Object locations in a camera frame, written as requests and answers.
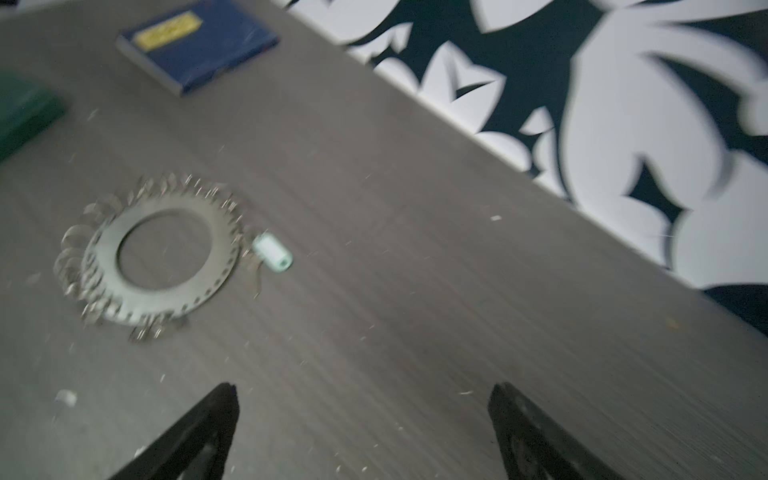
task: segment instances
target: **small white cylinder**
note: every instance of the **small white cylinder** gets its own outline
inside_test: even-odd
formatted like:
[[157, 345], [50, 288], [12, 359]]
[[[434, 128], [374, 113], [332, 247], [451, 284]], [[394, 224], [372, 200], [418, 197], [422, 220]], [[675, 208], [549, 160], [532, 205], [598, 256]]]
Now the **small white cylinder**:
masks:
[[291, 252], [270, 232], [264, 232], [253, 239], [252, 248], [273, 272], [284, 272], [293, 263]]

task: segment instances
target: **gold label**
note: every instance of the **gold label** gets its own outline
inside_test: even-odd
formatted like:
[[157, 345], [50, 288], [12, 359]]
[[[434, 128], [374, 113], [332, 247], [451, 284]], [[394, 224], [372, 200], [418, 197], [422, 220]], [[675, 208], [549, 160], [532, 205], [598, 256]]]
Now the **gold label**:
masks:
[[141, 50], [150, 51], [186, 37], [199, 29], [202, 24], [203, 21], [193, 12], [184, 12], [157, 25], [137, 31], [132, 41]]

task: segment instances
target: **metal ring gauge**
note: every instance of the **metal ring gauge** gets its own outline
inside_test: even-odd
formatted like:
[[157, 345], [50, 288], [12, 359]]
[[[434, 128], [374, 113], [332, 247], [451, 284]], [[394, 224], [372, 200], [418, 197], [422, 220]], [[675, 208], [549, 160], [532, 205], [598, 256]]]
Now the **metal ring gauge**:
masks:
[[[101, 319], [133, 326], [131, 339], [156, 338], [211, 298], [232, 273], [241, 249], [250, 252], [243, 215], [222, 184], [187, 176], [143, 180], [124, 199], [101, 197], [83, 215], [87, 223], [71, 227], [61, 239], [54, 272], [65, 295], [84, 303], [83, 322]], [[157, 215], [193, 214], [210, 230], [211, 248], [205, 264], [189, 280], [162, 290], [147, 290], [128, 281], [118, 266], [125, 237]]]

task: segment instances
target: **metal ring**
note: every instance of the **metal ring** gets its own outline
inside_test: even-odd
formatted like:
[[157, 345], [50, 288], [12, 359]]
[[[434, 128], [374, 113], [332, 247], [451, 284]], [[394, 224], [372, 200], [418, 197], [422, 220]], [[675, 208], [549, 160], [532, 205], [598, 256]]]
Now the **metal ring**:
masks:
[[[142, 194], [137, 195], [140, 199], [137, 203], [98, 229], [85, 250], [81, 264], [81, 271], [84, 272], [92, 261], [101, 274], [96, 296], [116, 299], [120, 303], [119, 308], [103, 310], [102, 316], [123, 325], [138, 326], [158, 315], [173, 319], [188, 314], [219, 290], [232, 272], [240, 252], [240, 243], [237, 242], [240, 225], [232, 214], [220, 208], [214, 197], [197, 196], [194, 192], [149, 197], [150, 189], [145, 188]], [[208, 226], [212, 239], [208, 258], [202, 268], [181, 285], [162, 290], [136, 286], [120, 271], [120, 246], [135, 227], [172, 211], [194, 214]]]

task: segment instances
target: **green book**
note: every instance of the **green book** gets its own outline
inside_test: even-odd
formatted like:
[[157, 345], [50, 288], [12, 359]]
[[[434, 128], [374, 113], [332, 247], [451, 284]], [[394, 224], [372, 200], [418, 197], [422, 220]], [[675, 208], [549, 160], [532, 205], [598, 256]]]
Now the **green book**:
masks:
[[0, 160], [43, 131], [66, 111], [48, 89], [0, 72]]

